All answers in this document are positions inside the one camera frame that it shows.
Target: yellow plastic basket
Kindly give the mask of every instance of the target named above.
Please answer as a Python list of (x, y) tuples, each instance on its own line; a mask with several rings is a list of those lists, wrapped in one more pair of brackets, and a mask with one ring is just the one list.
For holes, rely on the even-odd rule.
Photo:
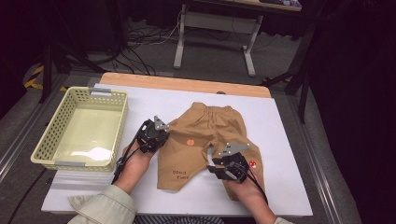
[(113, 171), (127, 111), (127, 91), (68, 89), (31, 161), (51, 170)]

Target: light green sleeve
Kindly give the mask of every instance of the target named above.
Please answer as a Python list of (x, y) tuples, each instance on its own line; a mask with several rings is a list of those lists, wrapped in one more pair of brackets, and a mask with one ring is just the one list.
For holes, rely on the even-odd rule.
[(277, 217), (274, 224), (292, 224), (292, 222), (289, 222), (281, 217)]
[(98, 195), (68, 198), (78, 213), (68, 223), (133, 223), (136, 205), (130, 195), (117, 186), (110, 185)]

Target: beige shorts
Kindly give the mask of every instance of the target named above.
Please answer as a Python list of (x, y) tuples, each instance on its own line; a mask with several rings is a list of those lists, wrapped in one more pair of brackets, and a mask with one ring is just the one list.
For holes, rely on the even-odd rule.
[[(159, 150), (158, 189), (180, 190), (198, 172), (206, 169), (208, 148), (213, 146), (212, 157), (218, 158), (227, 143), (249, 144), (250, 147), (241, 153), (247, 163), (256, 163), (254, 169), (262, 175), (260, 151), (247, 139), (242, 116), (230, 106), (193, 103), (180, 118), (169, 123), (168, 132), (169, 138)], [(236, 201), (236, 196), (226, 190)]]

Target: metal stand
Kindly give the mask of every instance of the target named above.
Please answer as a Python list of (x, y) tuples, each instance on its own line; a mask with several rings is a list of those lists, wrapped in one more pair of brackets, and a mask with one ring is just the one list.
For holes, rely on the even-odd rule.
[(188, 12), (186, 5), (182, 5), (180, 13), (180, 30), (177, 42), (177, 50), (175, 56), (174, 67), (179, 69), (181, 67), (181, 59), (183, 57), (184, 49), (184, 27), (197, 27), (206, 28), (213, 30), (221, 30), (228, 32), (237, 32), (243, 34), (250, 34), (250, 42), (247, 46), (243, 46), (245, 61), (247, 64), (247, 72), (250, 77), (255, 77), (256, 72), (254, 70), (253, 61), (251, 60), (250, 52), (253, 48), (254, 41), (256, 40), (257, 34), (262, 25), (262, 16), (259, 16), (257, 20), (248, 20), (230, 17), (217, 16), (205, 13)]

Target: table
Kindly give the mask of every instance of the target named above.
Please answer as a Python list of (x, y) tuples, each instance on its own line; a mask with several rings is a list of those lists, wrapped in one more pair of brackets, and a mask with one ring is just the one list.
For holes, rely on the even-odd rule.
[[(170, 122), (189, 108), (191, 102), (231, 105), (244, 117), (247, 137), (261, 148), (265, 190), (275, 214), (312, 216), (303, 181), (275, 101), (270, 98), (268, 89), (258, 86), (114, 73), (104, 74), (95, 87), (122, 89), (129, 92), (130, 112), (123, 129), (120, 148), (131, 141), (144, 120), (153, 119), (155, 115), (165, 122)], [(214, 94), (219, 91), (227, 94)], [(158, 154), (151, 160), (148, 172), (132, 194), (137, 201), (140, 215), (251, 216), (241, 203), (230, 201), (221, 182), (206, 171), (192, 178), (179, 192), (157, 189), (157, 160)], [(97, 194), (111, 183), (112, 178), (112, 173), (57, 171), (42, 210), (56, 214), (73, 212), (67, 197)]]
[[(300, 7), (288, 7), (288, 6), (281, 6), (276, 4), (261, 3), (258, 0), (226, 0), (226, 2), (256, 6), (256, 7), (269, 7), (269, 8), (275, 8), (281, 10), (288, 10), (288, 11), (301, 10)], [(256, 72), (254, 70), (254, 65), (253, 65), (253, 61), (251, 60), (250, 52), (253, 48), (257, 34), (260, 30), (260, 26), (262, 25), (262, 18), (263, 15), (259, 15), (256, 20), (253, 20), (253, 19), (242, 19), (242, 18), (232, 18), (232, 17), (220, 16), (220, 15), (212, 15), (208, 13), (190, 12), (188, 11), (188, 5), (183, 4), (180, 12), (180, 20), (179, 20), (180, 29), (179, 29), (174, 67), (176, 69), (179, 69), (181, 67), (181, 60), (183, 57), (183, 49), (184, 49), (184, 28), (185, 26), (190, 26), (197, 28), (249, 34), (250, 40), (247, 45), (243, 46), (243, 53), (247, 65), (247, 73), (249, 76), (255, 77)]]

